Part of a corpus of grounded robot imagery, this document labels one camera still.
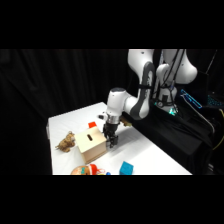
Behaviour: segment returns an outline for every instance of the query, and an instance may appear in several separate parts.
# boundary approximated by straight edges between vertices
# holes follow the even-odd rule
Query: brown stuffed animal
[[[70,148],[75,146],[74,134],[70,131],[65,139],[63,139],[56,149],[60,149],[62,152],[70,152]]]

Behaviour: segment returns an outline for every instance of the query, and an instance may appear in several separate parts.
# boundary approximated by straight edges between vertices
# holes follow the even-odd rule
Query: wooden box
[[[75,140],[85,164],[89,164],[107,153],[107,139],[98,127],[90,128],[75,135]]]

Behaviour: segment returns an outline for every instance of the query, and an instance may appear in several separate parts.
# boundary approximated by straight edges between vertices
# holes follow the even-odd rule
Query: yellow object
[[[222,116],[223,116],[223,118],[224,118],[224,112],[223,112],[223,110],[220,109],[220,111],[221,111]],[[220,143],[219,143],[213,150],[216,150],[216,149],[222,144],[223,141],[224,141],[224,136],[223,136],[221,142],[220,142]]]
[[[85,164],[89,164],[107,153],[107,139],[98,127],[90,128],[83,133],[75,135],[75,140]]]
[[[120,121],[124,124],[125,127],[132,127],[132,124],[127,121],[123,116],[120,118]]]

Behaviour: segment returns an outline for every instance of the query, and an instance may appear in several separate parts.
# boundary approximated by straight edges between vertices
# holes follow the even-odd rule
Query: black cable
[[[171,101],[172,101],[173,107],[174,107],[174,109],[175,109],[175,111],[176,111],[176,114],[177,114],[180,118],[182,118],[182,117],[180,116],[179,112],[177,111],[176,106],[175,106],[175,102],[174,102],[174,100],[173,100],[173,95],[172,95],[172,90],[170,90],[170,97],[171,97]]]
[[[166,80],[163,82],[163,84],[160,86],[160,88],[163,88],[163,87],[164,87],[164,84],[165,84],[166,81],[169,79],[170,74],[171,74],[171,72],[172,72],[172,70],[173,70],[173,66],[174,66],[174,64],[175,64],[175,62],[176,62],[176,59],[177,59],[177,56],[178,56],[178,54],[179,54],[179,51],[180,51],[180,49],[177,49],[177,53],[176,53],[176,55],[175,55],[175,57],[174,57],[174,59],[173,59],[173,64],[172,64],[172,67],[171,67],[171,69],[170,69],[170,73],[169,73],[169,75],[166,77]]]
[[[181,55],[181,58],[180,58],[180,62],[179,62],[179,65],[178,65],[177,71],[176,71],[176,73],[175,73],[175,75],[174,75],[174,79],[173,79],[174,81],[176,80],[177,73],[178,73],[178,71],[179,71],[179,69],[180,69],[180,64],[181,64],[181,62],[182,62],[182,60],[183,60],[184,53],[185,53],[185,49],[184,49],[184,50],[183,50],[183,52],[182,52],[182,55]]]

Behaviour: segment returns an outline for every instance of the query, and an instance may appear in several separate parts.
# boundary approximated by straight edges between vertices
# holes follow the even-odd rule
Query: teal block
[[[134,166],[129,163],[123,162],[120,169],[120,175],[130,176],[133,173]]]

